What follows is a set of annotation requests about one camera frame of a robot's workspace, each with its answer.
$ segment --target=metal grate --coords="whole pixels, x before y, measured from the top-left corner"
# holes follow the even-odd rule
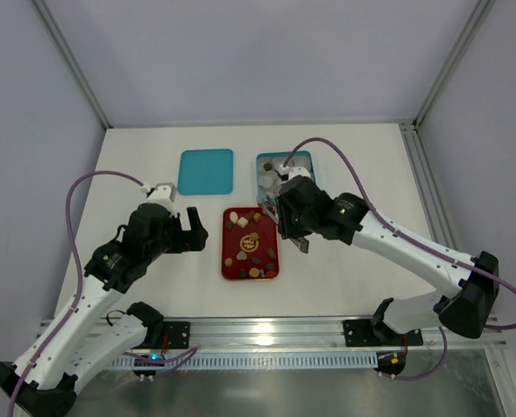
[[[135,359],[122,356],[111,362],[108,370],[167,370],[176,365],[146,365],[135,367]],[[228,353],[193,356],[182,369],[186,371],[211,370],[287,370],[287,369],[345,369],[372,368],[378,366],[375,352],[326,352],[326,353]]]

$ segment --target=tabletop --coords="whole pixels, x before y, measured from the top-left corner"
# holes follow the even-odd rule
[[[143,182],[177,183],[181,154],[188,149],[234,152],[234,187],[228,195],[178,195],[176,209],[188,228],[186,207],[198,208],[209,233],[199,253],[163,255],[114,306],[126,309],[144,301],[174,317],[255,317],[372,314],[387,297],[407,298],[433,291],[421,278],[365,250],[319,236],[304,255],[289,241],[279,241],[280,269],[270,281],[227,281],[221,275],[222,213],[255,205],[255,158],[289,151],[300,141],[322,136],[335,142],[355,166],[376,205],[410,230],[429,237],[418,189],[397,124],[315,124],[110,129],[96,169],[122,171]],[[316,180],[336,197],[359,195],[351,175],[326,145],[309,144]],[[115,234],[120,224],[145,202],[138,187],[122,178],[93,179],[76,243],[83,265],[93,251]],[[71,260],[57,309],[76,286]]]

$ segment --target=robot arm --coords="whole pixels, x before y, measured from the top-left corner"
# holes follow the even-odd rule
[[[14,363],[0,362],[0,387],[11,395],[35,352],[48,343],[17,397],[17,404],[35,417],[65,415],[76,394],[118,355],[143,342],[155,344],[164,331],[163,316],[144,303],[135,303],[108,332],[81,346],[96,322],[160,255],[204,249],[208,232],[196,208],[187,209],[191,230],[182,230],[173,206],[173,184],[142,191],[148,202],[130,215],[120,241],[118,235],[96,249],[85,267],[81,299],[56,336],[51,334],[72,309],[75,295],[32,347]]]
[[[332,199],[301,173],[288,173],[277,205],[279,232],[284,239],[299,240],[317,233],[328,240],[339,240],[375,252],[429,282],[437,291],[407,300],[384,300],[372,319],[374,333],[383,342],[395,333],[443,324],[468,338],[480,337],[493,303],[498,284],[455,264],[468,265],[497,273],[497,259],[482,252],[478,258],[429,241],[398,225],[380,213],[395,231],[387,229],[356,195],[343,193]],[[424,247],[453,258],[444,262],[413,245],[413,237]]]

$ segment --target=gray wall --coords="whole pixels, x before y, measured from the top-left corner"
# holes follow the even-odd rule
[[[475,0],[46,0],[110,122],[411,119]]]
[[[0,361],[22,353],[55,306],[69,259],[65,196],[102,139],[30,2],[0,0]],[[0,392],[0,416],[6,405]]]
[[[516,0],[493,6],[423,132],[465,248],[495,253],[516,284]],[[497,311],[516,320],[514,296]]]

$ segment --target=gray floor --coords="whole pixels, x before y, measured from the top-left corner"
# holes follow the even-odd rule
[[[411,352],[406,373],[428,370],[439,353]],[[104,372],[83,394],[102,395],[132,378]],[[74,417],[504,416],[483,351],[451,352],[418,382],[377,378],[372,370],[199,372],[128,384],[103,400],[79,399]]]

